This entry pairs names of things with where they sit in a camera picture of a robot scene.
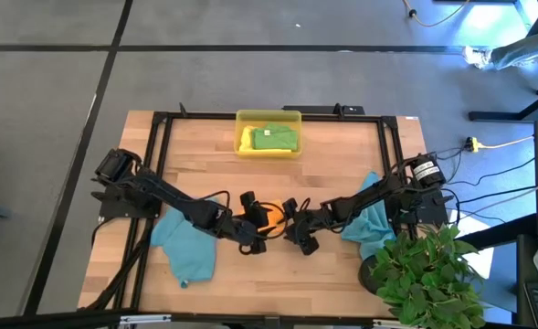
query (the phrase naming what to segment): orange object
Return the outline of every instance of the orange object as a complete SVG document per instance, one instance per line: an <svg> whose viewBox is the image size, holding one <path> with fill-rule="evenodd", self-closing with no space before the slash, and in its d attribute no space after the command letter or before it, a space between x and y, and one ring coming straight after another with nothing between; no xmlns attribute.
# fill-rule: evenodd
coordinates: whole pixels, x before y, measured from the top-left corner
<svg viewBox="0 0 538 329"><path fill-rule="evenodd" d="M277 205L281 205L280 200L272 200L270 203ZM263 204L262 207L269 209L269 213L267 214L267 218L269 220L269 224L264 228L259 228L258 231L265 230L267 228L274 228L269 233L269 236L279 234L282 232L282 230L285 228L285 222L282 222L279 224L279 221L283 219L283 214L281 214L280 210L278 208L275 208L271 205L265 205ZM242 215L244 214L244 208L240 207L236 212L235 215Z"/></svg>

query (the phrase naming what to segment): green cloth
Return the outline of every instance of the green cloth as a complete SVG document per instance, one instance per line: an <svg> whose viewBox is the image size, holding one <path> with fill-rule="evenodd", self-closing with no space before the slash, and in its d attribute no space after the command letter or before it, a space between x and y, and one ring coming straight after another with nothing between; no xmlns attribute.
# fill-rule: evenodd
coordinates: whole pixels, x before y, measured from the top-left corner
<svg viewBox="0 0 538 329"><path fill-rule="evenodd" d="M252 131L255 150L281 149L297 151L297 132L285 125L267 123Z"/></svg>

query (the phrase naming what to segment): black desk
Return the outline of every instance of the black desk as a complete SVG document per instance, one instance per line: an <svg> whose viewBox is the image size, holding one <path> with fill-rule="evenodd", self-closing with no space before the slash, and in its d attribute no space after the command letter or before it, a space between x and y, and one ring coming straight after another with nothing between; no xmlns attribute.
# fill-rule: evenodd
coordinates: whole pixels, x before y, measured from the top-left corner
<svg viewBox="0 0 538 329"><path fill-rule="evenodd" d="M468 117L473 122L534 122L538 120L538 100L520 112L471 111Z"/></svg>
<svg viewBox="0 0 538 329"><path fill-rule="evenodd" d="M534 123L534 149L536 156L536 185L538 185L538 122ZM496 247L516 241L516 309L513 323L534 327L530 305L524 294L524 283L538 281L533 263L538 250L538 191L536 213L459 238L477 249Z"/></svg>

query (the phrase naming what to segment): wooden table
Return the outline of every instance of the wooden table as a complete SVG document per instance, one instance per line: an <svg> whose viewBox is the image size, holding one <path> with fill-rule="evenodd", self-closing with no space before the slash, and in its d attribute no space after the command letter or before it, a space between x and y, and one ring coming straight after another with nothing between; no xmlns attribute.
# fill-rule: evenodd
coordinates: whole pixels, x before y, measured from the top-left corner
<svg viewBox="0 0 538 329"><path fill-rule="evenodd" d="M130 111L120 148L143 155L152 117L151 111ZM397 117L397 121L404 157L424 153L418 118ZM323 200L351 196L369 172L380 176L384 172L375 124L304 122L304 150L294 160L240 159L234 154L233 138L230 120L174 120L164 179L194 197L226 189L232 195L232 208L239 206L239 195L248 190L261 201L293 196L300 204L310 197L312 208ZM394 162L390 132L386 140ZM157 155L152 164L157 163ZM115 219L99 230L79 306L93 302L120 268L129 222ZM243 256L237 243L221 239L213 280L193 282L187 289L180 288L163 249L151 248L140 310L392 317L382 300L358 282L358 244L325 230L315 236L320 248L310 256L303 256L299 247L284 239L268 241L266 253ZM130 304L133 283L132 272L123 305Z"/></svg>

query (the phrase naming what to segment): yellow plastic bin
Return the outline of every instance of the yellow plastic bin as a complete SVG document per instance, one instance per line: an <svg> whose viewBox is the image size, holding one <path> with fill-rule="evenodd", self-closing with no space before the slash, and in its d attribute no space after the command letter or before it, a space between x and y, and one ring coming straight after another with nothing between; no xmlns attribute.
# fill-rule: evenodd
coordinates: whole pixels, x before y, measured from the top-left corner
<svg viewBox="0 0 538 329"><path fill-rule="evenodd" d="M253 150L240 151L240 140L244 127L262 128L273 122L286 125L297 132L297 151ZM239 110L236 113L236 129L234 130L234 152L242 157L296 158L301 154L301 113L283 110Z"/></svg>

